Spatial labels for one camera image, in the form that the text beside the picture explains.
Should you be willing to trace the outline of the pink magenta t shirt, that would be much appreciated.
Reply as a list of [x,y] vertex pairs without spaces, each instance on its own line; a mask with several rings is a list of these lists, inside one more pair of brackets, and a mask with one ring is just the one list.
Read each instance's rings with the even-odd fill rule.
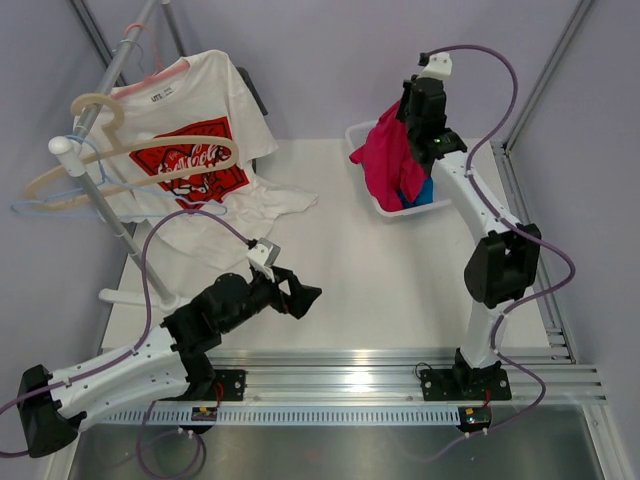
[[363,168],[368,192],[386,212],[405,210],[399,193],[413,201],[430,178],[412,158],[406,125],[397,120],[398,104],[378,118],[364,144],[349,155]]

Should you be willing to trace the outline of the wooden clothes hanger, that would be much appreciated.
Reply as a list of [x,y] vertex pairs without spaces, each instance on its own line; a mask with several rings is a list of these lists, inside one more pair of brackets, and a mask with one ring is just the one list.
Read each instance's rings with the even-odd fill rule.
[[[80,96],[74,99],[71,104],[71,113],[73,115],[78,115],[80,112]],[[224,170],[236,165],[239,160],[239,149],[233,140],[211,135],[165,136],[138,143],[125,144],[118,136],[118,130],[125,122],[125,114],[121,105],[116,100],[113,99],[113,101],[116,103],[116,109],[114,111],[108,107],[103,107],[112,113],[112,119],[102,127],[102,131],[108,140],[110,148],[108,150],[97,149],[90,155],[80,157],[86,168],[94,162],[100,162],[105,159],[142,150],[158,150],[162,147],[184,147],[189,145],[191,145],[193,149],[188,155],[191,160],[181,167],[171,171],[164,169],[155,175],[146,176],[133,183],[113,183],[108,188],[99,189],[106,197],[152,184],[168,183],[175,179],[189,178],[193,175],[203,175]],[[64,173],[66,172],[60,164],[58,167],[37,177],[25,187],[25,198],[29,201],[35,201],[37,199],[36,193],[39,189],[53,182]]]

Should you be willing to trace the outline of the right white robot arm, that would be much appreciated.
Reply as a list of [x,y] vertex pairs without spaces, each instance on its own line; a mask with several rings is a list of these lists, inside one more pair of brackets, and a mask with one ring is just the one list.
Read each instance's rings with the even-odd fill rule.
[[472,310],[467,333],[449,368],[419,372],[427,401],[509,400],[506,371],[496,352],[498,318],[507,304],[533,284],[541,233],[504,208],[468,164],[467,146],[446,125],[446,94],[440,79],[413,76],[403,84],[397,118],[407,127],[412,158],[448,198],[475,243],[463,272]]

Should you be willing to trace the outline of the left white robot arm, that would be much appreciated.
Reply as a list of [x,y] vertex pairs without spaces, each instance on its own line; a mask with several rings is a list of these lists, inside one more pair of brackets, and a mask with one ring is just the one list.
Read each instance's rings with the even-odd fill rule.
[[251,274],[219,276],[130,345],[65,369],[27,369],[16,404],[27,456],[51,455],[129,407],[205,398],[216,379],[207,354],[223,335],[266,308],[300,319],[322,293],[287,269],[275,268],[272,278]]

